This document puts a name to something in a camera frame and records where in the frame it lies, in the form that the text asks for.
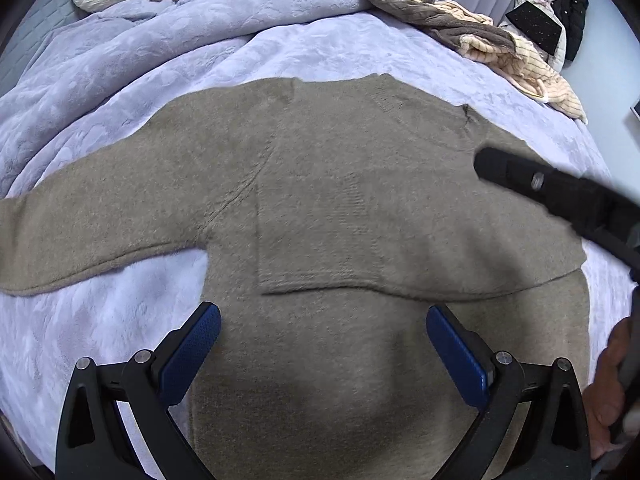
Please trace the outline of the right hand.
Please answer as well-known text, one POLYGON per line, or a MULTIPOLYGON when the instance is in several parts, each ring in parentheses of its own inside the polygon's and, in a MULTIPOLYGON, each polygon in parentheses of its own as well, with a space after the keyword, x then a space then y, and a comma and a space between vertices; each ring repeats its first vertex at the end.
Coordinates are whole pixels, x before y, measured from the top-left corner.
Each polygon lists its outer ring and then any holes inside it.
POLYGON ((630 328, 630 318, 623 318, 614 326, 606 348, 598 357, 593 381, 582 393, 593 460, 613 448, 608 428, 620 417, 624 407, 624 388, 618 380, 618 366, 628 353, 630 328))

